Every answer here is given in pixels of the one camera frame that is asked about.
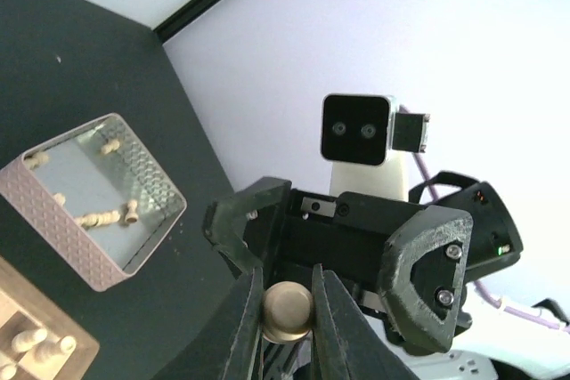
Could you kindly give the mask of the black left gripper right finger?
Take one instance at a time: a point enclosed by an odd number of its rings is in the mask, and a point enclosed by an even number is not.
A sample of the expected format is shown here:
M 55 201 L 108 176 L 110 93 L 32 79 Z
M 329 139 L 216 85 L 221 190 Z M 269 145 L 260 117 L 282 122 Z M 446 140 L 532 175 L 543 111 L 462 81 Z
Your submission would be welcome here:
M 313 267 L 311 378 L 416 380 L 380 340 L 334 271 Z

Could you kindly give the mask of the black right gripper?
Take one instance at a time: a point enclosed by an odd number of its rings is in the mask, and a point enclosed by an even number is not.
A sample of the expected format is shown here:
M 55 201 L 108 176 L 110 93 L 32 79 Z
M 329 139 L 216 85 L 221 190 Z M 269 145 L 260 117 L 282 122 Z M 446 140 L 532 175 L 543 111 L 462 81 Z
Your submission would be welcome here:
M 288 280 L 309 287 L 320 264 L 364 315 L 384 322 L 393 342 L 449 351 L 471 215 L 353 192 L 290 191 L 291 181 L 265 176 L 208 205 L 202 233 L 233 277 L 262 267 L 268 286 Z

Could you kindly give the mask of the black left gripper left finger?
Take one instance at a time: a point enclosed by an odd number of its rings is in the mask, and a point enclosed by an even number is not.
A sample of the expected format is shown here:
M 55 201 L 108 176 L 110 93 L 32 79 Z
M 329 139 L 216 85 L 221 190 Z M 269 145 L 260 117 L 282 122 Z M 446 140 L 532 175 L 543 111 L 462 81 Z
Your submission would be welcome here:
M 242 274 L 197 337 L 154 377 L 158 380 L 261 379 L 263 294 L 261 268 Z

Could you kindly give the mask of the light piece with round base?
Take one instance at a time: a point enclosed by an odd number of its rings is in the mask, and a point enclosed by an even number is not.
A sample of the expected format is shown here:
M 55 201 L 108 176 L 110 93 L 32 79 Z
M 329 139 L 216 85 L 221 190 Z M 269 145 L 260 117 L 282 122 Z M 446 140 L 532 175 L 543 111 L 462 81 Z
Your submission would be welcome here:
M 282 281 L 269 287 L 262 302 L 262 330 L 274 344 L 290 344 L 305 338 L 312 330 L 314 298 L 303 285 Z

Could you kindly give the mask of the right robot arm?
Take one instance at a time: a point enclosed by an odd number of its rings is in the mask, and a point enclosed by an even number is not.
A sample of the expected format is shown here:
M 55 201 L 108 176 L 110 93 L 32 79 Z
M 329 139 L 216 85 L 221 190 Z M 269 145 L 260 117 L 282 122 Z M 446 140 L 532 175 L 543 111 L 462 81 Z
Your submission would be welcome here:
M 569 372 L 569 319 L 551 300 L 513 306 L 480 279 L 518 261 L 517 227 L 487 182 L 441 172 L 452 194 L 428 203 L 344 190 L 337 196 L 265 177 L 213 202 L 203 232 L 238 272 L 262 268 L 265 285 L 309 286 L 332 271 L 387 340 L 413 356 L 461 350 L 533 379 Z

